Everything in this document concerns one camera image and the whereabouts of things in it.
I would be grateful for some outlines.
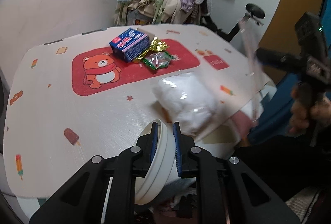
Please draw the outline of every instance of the snack box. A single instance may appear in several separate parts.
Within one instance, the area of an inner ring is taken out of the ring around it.
[[[131,62],[149,47],[150,42],[146,33],[129,28],[109,44],[118,58]]]

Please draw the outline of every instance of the orange bear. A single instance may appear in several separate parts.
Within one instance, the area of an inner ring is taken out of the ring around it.
[[[121,68],[116,66],[110,53],[104,52],[93,57],[83,59],[85,77],[84,85],[99,88],[106,83],[114,83],[120,79]]]

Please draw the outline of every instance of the white plastic bag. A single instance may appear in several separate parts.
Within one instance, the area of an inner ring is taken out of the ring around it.
[[[191,72],[159,80],[153,92],[184,134],[196,133],[217,109],[213,94]]]
[[[249,75],[252,79],[252,94],[253,94],[253,118],[256,122],[259,111],[259,98],[257,93],[263,88],[263,71],[259,61],[256,58],[255,52],[259,47],[259,37],[252,27],[252,20],[247,20],[246,17],[241,19],[238,23],[240,33],[243,38],[246,56],[249,64]]]

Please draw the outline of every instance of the green snack packet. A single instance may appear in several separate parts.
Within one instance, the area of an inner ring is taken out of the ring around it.
[[[153,70],[168,67],[170,61],[175,57],[170,55],[167,51],[153,53],[143,58],[142,62]]]

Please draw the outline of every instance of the black handle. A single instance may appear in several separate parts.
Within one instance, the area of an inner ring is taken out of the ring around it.
[[[189,151],[189,157],[199,164],[197,191],[199,199],[199,223],[226,224],[223,194],[217,174],[215,157],[200,147],[196,153]]]
[[[128,148],[119,154],[110,188],[105,223],[133,223],[135,177],[132,175],[132,163],[142,155],[140,147],[138,152]]]
[[[318,92],[308,83],[298,84],[298,100],[307,108],[307,116],[309,120],[309,126],[306,129],[305,136],[311,140],[314,136],[317,122],[313,120],[310,115],[310,109],[316,102],[322,101],[324,92]]]

